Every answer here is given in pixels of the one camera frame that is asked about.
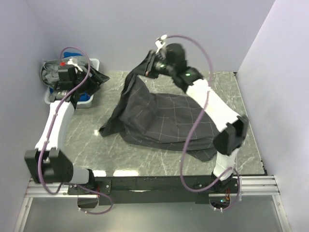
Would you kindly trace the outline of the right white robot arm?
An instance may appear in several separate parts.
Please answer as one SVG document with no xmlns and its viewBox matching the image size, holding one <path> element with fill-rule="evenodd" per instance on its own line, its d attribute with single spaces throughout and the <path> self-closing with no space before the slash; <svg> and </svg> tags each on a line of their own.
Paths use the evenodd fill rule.
<svg viewBox="0 0 309 232">
<path fill-rule="evenodd" d="M 217 152 L 212 188 L 222 193 L 229 187 L 236 156 L 246 138 L 248 118 L 227 106 L 212 90 L 209 81 L 196 68 L 187 65 L 181 44 L 156 41 L 155 45 L 157 50 L 149 54 L 145 75 L 153 79 L 160 74 L 171 77 L 177 87 L 203 108 L 219 131 L 212 142 Z"/>
</svg>

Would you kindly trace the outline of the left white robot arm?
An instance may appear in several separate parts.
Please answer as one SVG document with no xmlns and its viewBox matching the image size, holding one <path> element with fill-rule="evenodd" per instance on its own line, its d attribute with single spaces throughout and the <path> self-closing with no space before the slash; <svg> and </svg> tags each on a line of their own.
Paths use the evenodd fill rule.
<svg viewBox="0 0 309 232">
<path fill-rule="evenodd" d="M 35 183 L 79 184 L 85 194 L 96 190 L 90 169 L 76 167 L 64 154 L 64 138 L 80 94 L 93 95 L 109 77 L 91 66 L 61 63 L 58 81 L 50 99 L 50 112 L 41 138 L 25 152 L 25 162 Z"/>
</svg>

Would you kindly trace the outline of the dark grey checked pillowcase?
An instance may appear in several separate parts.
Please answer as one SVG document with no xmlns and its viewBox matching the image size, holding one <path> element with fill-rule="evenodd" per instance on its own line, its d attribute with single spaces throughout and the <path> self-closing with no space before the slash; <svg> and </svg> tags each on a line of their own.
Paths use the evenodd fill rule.
<svg viewBox="0 0 309 232">
<path fill-rule="evenodd" d="M 139 78 L 145 66 L 143 60 L 126 76 L 120 100 L 99 133 L 118 133 L 132 145 L 181 151 L 201 107 L 188 96 L 151 93 Z"/>
</svg>

